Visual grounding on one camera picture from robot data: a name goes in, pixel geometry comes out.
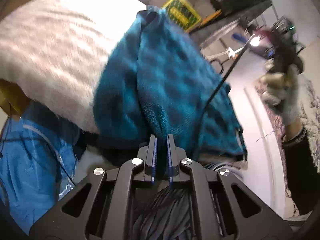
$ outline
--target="wrist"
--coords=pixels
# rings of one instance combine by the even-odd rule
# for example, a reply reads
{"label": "wrist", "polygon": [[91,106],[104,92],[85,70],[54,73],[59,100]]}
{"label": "wrist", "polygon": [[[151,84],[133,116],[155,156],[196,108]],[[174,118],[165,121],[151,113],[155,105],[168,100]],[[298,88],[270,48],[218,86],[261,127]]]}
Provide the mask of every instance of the wrist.
{"label": "wrist", "polygon": [[292,123],[285,126],[284,141],[291,140],[296,137],[302,130],[303,126],[300,122],[300,118],[296,118]]}

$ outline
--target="ceiling light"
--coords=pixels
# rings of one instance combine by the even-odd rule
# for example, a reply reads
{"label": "ceiling light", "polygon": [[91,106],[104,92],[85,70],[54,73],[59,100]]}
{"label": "ceiling light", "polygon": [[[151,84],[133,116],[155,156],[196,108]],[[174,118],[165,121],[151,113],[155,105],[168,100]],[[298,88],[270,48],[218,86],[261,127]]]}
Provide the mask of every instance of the ceiling light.
{"label": "ceiling light", "polygon": [[250,44],[251,44],[252,46],[254,46],[254,47],[259,46],[259,44],[260,44],[260,37],[257,36],[257,37],[252,38]]}

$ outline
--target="blue towel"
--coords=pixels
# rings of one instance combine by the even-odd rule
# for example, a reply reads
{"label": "blue towel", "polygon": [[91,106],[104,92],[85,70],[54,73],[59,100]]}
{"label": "blue towel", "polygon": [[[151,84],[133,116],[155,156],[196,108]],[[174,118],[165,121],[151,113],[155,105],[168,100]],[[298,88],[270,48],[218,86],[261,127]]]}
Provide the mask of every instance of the blue towel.
{"label": "blue towel", "polygon": [[0,199],[26,234],[73,187],[44,138],[72,176],[76,165],[72,145],[79,134],[76,125],[36,102],[30,103],[18,122],[7,122],[0,143]]}
{"label": "blue towel", "polygon": [[95,121],[110,147],[138,147],[150,133],[165,143],[173,134],[176,146],[193,159],[201,152],[243,159],[246,149],[229,85],[201,116],[220,81],[190,37],[164,10],[149,7],[137,14],[108,59],[96,90]]}

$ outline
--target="white pillow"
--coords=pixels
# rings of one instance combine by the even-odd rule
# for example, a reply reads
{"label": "white pillow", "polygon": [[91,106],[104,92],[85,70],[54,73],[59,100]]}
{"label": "white pillow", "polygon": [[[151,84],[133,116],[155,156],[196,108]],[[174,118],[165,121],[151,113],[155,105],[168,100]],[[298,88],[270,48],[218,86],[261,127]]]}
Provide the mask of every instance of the white pillow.
{"label": "white pillow", "polygon": [[93,100],[101,73],[145,9],[138,0],[33,0],[0,22],[0,78],[98,133]]}

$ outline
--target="glove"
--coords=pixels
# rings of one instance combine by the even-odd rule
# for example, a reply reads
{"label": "glove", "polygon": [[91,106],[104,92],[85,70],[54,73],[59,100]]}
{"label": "glove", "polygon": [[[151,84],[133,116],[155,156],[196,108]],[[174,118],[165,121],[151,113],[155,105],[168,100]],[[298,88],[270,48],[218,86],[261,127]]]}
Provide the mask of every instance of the glove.
{"label": "glove", "polygon": [[[273,66],[273,60],[268,60],[265,64],[267,71]],[[282,117],[284,125],[289,125],[299,118],[298,74],[297,66],[290,65],[286,74],[267,72],[260,78],[262,82],[267,84],[267,91],[261,97],[262,101]]]}

